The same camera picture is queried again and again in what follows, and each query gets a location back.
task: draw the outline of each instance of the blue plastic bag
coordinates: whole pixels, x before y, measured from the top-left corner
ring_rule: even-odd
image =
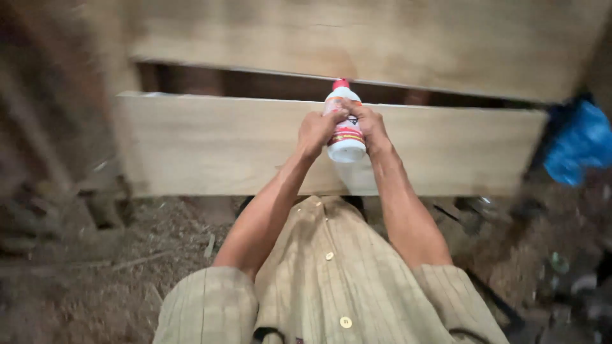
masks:
[[[579,185],[587,167],[612,165],[612,132],[606,115],[581,100],[569,123],[554,139],[544,160],[548,174],[557,182]]]

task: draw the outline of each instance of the shirt sleeve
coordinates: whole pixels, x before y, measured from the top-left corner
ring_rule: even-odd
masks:
[[[253,282],[235,267],[194,272],[163,301],[153,344],[250,343],[257,307]]]
[[[422,265],[412,273],[442,324],[458,343],[508,343],[463,270],[450,265]]]

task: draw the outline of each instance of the plywood panel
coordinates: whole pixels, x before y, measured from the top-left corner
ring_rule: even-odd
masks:
[[[131,56],[559,102],[610,0],[141,0]]]
[[[212,96],[119,96],[142,175],[136,195],[252,195],[283,165],[318,102]],[[505,195],[539,140],[539,111],[372,105],[419,195]],[[323,152],[302,195],[376,195],[369,159],[334,165]]]

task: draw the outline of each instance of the hand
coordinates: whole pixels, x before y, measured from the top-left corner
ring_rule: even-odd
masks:
[[[359,127],[364,134],[365,148],[369,155],[392,148],[383,116],[371,108],[355,105],[349,98],[342,100],[342,106],[359,120]]]
[[[312,111],[306,115],[297,134],[298,151],[308,158],[316,159],[323,146],[332,138],[336,124],[346,120],[348,110],[341,109],[323,116],[322,112]]]

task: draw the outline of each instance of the white plastic bottle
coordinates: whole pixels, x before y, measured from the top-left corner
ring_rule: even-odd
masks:
[[[349,98],[361,106],[361,99],[349,88],[346,79],[334,81],[332,92],[325,99],[323,115],[342,108],[342,98]],[[327,143],[327,154],[335,162],[358,162],[365,155],[365,141],[357,118],[349,115],[346,121],[336,125],[331,140]]]

